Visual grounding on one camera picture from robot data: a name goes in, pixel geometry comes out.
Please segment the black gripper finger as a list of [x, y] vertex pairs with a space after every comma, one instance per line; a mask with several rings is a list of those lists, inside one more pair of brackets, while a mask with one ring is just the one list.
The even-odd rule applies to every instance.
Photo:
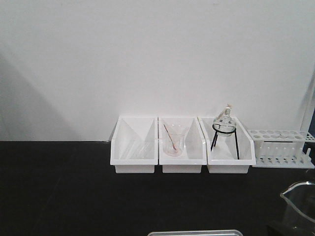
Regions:
[[295, 231], [288, 222], [273, 220], [267, 223], [267, 234], [269, 236], [294, 236]]

